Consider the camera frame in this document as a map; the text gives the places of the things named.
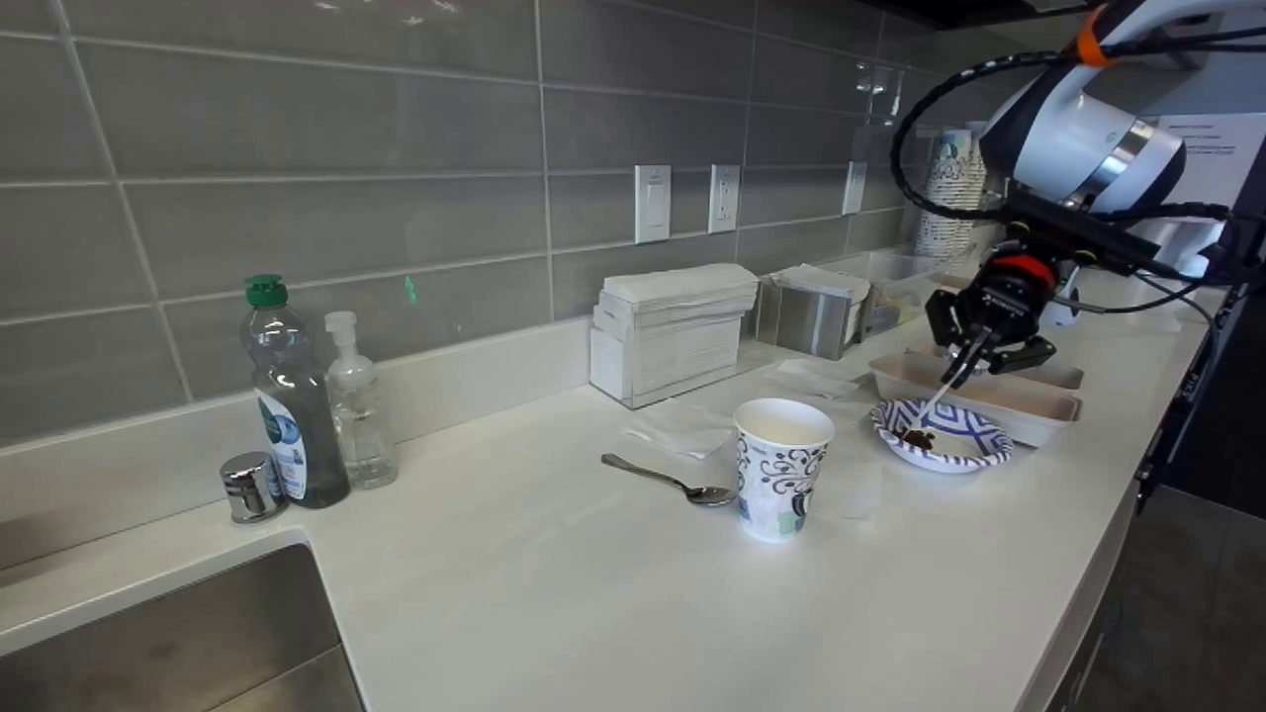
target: stainless steel sink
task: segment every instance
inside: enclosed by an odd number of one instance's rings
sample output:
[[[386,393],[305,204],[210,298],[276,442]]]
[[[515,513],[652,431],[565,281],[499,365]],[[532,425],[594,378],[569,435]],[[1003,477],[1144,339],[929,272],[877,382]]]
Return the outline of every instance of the stainless steel sink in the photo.
[[[366,712],[302,546],[4,658],[0,709]]]

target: bowl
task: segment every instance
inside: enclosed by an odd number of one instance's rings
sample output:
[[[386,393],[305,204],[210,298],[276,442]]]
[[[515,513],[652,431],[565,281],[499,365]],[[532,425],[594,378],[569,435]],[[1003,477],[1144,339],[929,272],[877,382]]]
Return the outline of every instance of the bowl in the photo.
[[[971,475],[1004,462],[1009,435],[997,429],[997,421],[950,398],[933,402],[933,410],[922,421],[918,431],[929,439],[912,439],[906,429],[918,421],[922,402],[928,398],[892,398],[870,415],[870,429],[900,460],[939,475]]]

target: wall outlet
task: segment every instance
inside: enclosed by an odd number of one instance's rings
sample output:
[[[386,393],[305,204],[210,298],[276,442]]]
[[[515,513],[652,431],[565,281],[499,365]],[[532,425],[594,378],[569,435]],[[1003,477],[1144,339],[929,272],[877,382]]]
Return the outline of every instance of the wall outlet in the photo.
[[[868,161],[846,161],[841,214],[862,214],[868,204]]]
[[[739,166],[713,166],[707,232],[739,229]]]
[[[673,171],[635,166],[635,243],[668,243]]]

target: paper cup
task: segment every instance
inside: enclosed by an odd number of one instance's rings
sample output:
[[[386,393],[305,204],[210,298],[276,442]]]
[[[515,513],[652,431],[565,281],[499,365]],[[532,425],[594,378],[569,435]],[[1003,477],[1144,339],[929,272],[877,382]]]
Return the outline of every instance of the paper cup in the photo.
[[[798,535],[837,425],[798,398],[750,398],[731,425],[750,535],[768,541]]]

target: small metal cup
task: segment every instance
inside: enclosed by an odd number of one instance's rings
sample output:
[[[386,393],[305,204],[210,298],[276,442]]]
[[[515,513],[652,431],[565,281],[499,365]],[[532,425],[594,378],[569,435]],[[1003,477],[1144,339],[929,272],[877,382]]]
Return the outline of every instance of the small metal cup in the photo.
[[[264,450],[247,450],[221,462],[221,483],[229,494],[233,521],[260,521],[285,510],[285,498],[276,489],[276,469]]]

